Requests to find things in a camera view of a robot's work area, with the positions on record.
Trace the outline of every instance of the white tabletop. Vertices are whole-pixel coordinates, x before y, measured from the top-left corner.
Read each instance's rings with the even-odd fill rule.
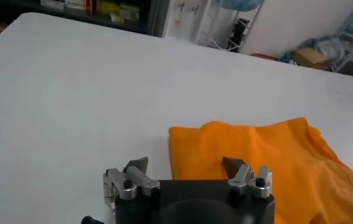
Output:
[[[353,77],[24,14],[0,35],[0,223],[106,220],[102,173],[171,178],[171,126],[300,116],[353,168]]]

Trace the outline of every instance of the metal bracket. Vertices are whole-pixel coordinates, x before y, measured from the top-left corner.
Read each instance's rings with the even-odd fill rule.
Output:
[[[126,179],[118,169],[108,169],[103,175],[103,194],[108,206],[118,195],[123,200],[134,199],[137,195],[137,188],[137,185]]]
[[[265,199],[271,194],[272,181],[273,173],[267,166],[262,166],[259,169],[258,177],[250,180],[248,185],[252,188],[255,198]]]
[[[234,178],[228,180],[232,190],[235,190],[238,196],[246,193],[247,183],[254,178],[254,170],[246,164],[242,164]]]
[[[127,168],[126,176],[141,187],[142,193],[148,197],[157,197],[160,192],[160,182],[149,178],[136,166]]]

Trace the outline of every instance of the cardboard box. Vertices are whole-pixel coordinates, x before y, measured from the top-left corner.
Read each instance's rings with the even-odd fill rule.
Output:
[[[303,48],[293,54],[294,61],[301,66],[329,70],[329,59],[312,48]]]

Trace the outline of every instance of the orange towel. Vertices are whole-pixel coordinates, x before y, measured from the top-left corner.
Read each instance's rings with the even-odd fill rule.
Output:
[[[353,171],[304,118],[267,127],[170,128],[176,180],[226,179],[223,156],[273,172],[276,223],[353,223]]]

